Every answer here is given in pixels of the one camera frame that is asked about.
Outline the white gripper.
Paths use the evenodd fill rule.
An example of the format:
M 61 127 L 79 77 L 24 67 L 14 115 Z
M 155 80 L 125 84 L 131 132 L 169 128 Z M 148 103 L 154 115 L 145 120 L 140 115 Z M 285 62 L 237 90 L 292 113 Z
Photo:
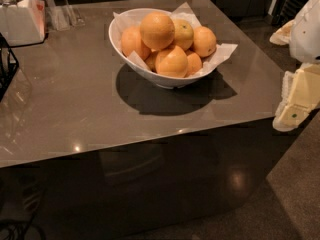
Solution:
M 290 55 L 303 63 L 294 73 L 285 72 L 282 101 L 273 120 L 274 129 L 288 132 L 320 103 L 320 0 L 308 0 L 295 19 L 274 32 L 269 41 L 289 44 Z

